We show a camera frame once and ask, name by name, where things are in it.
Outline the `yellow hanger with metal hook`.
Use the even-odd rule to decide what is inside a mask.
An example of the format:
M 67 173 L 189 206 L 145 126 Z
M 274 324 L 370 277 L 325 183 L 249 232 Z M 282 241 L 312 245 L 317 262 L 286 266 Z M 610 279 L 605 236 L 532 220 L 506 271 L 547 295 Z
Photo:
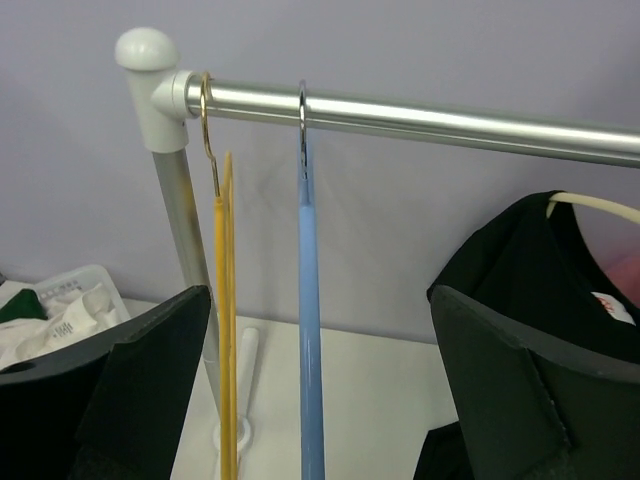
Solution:
M 236 354 L 235 225 L 233 205 L 233 159 L 227 152 L 224 167 L 218 167 L 209 134 L 207 105 L 212 100 L 211 75 L 202 74 L 200 122 L 204 149 L 210 160 L 214 186 L 216 282 L 218 292 L 220 364 L 220 474 L 223 479 L 238 477 L 238 412 Z

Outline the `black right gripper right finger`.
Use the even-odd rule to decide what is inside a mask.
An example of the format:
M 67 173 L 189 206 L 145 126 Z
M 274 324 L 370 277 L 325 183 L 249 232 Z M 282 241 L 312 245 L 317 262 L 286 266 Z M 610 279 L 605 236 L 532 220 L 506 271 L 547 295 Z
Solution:
M 475 478 L 638 478 L 638 365 L 450 287 L 436 287 L 430 306 Z

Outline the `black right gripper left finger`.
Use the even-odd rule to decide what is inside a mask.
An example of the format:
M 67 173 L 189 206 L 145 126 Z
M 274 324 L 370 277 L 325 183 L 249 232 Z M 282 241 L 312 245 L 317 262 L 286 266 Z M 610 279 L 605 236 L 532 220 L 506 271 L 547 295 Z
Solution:
M 208 288 L 193 286 L 2 370 L 2 478 L 169 478 L 210 310 Z

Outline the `green and white t shirt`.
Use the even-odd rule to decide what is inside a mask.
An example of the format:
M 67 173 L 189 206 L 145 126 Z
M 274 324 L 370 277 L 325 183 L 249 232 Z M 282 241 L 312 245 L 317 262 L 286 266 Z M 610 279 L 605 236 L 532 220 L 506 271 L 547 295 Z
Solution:
M 17 319 L 48 319 L 47 313 L 40 303 L 39 297 L 35 291 L 22 289 L 1 307 L 1 323 Z

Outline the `blue hanger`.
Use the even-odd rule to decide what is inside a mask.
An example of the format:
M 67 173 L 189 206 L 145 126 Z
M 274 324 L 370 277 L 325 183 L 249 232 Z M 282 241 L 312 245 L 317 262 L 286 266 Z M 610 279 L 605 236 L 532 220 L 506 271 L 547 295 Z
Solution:
M 325 477 L 319 274 L 306 84 L 299 84 L 298 246 L 301 477 Z

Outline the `cream hanger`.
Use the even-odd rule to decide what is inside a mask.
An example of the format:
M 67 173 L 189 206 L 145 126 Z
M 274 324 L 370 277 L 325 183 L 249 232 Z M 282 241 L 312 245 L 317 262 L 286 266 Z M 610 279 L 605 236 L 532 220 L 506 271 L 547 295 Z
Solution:
M 551 196 L 548 206 L 546 208 L 546 217 L 550 218 L 555 206 L 558 203 L 580 205 L 585 207 L 601 210 L 620 218 L 640 224 L 640 211 L 638 209 L 616 203 L 610 200 L 605 200 L 588 195 L 559 192 Z

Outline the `black t shirt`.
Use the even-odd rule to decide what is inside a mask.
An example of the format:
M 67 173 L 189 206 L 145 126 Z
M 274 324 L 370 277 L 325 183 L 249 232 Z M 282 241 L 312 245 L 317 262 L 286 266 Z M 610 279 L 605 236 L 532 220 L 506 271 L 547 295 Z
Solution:
M 429 287 L 446 286 L 495 312 L 578 347 L 639 367 L 639 310 L 609 285 L 582 237 L 574 209 L 528 195 L 473 233 Z M 458 415 L 430 430 L 418 479 L 477 479 Z

